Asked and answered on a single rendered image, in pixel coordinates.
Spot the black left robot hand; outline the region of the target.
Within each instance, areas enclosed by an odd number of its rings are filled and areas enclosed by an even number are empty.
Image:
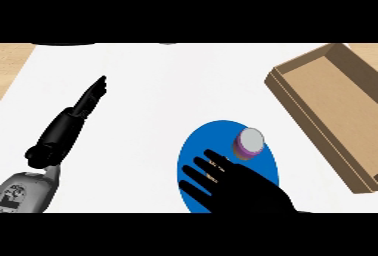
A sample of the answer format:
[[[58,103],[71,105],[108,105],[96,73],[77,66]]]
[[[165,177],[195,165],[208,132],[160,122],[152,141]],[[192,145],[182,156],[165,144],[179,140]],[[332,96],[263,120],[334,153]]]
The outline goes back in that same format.
[[[89,115],[106,93],[106,77],[102,76],[86,90],[75,105],[62,110],[49,124],[37,144],[27,150],[28,166],[43,169],[65,159]]]

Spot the white placemat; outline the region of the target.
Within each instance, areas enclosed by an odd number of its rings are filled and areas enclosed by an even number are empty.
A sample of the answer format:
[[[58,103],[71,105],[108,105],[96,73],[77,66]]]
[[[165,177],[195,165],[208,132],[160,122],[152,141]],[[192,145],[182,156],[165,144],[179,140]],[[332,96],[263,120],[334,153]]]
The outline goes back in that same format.
[[[25,151],[98,79],[108,92],[62,163],[49,210],[182,212],[177,158],[213,120],[257,128],[298,210],[378,212],[354,194],[288,115],[264,78],[310,44],[96,44],[34,49],[0,100],[0,182],[28,171]]]

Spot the blue oval plate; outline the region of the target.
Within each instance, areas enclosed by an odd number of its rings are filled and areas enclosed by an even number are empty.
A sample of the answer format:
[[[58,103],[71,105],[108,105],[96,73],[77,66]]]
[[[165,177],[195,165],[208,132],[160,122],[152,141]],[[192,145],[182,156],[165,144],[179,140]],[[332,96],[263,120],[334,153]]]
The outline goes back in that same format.
[[[204,155],[204,151],[210,149],[232,163],[241,164],[254,170],[279,186],[276,162],[266,142],[263,152],[251,160],[241,160],[233,154],[233,140],[244,128],[247,128],[247,126],[233,121],[213,121],[194,131],[180,151],[177,163],[177,182],[182,180],[188,181],[202,192],[208,193],[204,187],[183,173],[182,167],[189,165],[201,174],[207,176],[210,180],[216,181],[210,174],[194,163],[194,158],[199,157],[211,165],[214,165],[214,162]],[[182,189],[180,193],[186,207],[192,213],[211,213]]]

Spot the brown cardboard box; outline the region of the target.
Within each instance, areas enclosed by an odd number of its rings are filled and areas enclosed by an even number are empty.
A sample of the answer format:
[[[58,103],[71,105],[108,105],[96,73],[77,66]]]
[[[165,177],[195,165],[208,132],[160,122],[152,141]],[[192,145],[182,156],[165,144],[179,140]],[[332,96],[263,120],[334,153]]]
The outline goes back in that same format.
[[[275,66],[264,83],[352,192],[378,192],[378,71],[331,43]]]

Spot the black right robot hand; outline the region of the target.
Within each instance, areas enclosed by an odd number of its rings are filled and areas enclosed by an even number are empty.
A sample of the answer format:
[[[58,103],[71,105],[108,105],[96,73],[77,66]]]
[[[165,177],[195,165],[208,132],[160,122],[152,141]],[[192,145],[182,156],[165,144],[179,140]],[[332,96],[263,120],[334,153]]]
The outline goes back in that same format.
[[[179,182],[179,187],[213,214],[297,212],[284,190],[254,170],[232,163],[210,149],[204,151],[204,155],[214,165],[199,157],[194,158],[194,163],[216,181],[210,180],[189,165],[185,165],[182,170],[208,193],[185,180]]]

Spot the purple cupcake with white icing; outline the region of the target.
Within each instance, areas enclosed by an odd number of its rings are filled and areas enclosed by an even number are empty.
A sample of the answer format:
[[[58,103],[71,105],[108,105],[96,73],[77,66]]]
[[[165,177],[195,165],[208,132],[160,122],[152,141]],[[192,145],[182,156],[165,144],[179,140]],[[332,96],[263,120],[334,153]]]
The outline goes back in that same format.
[[[264,149],[264,137],[256,128],[244,128],[233,140],[233,154],[241,160],[251,160]]]

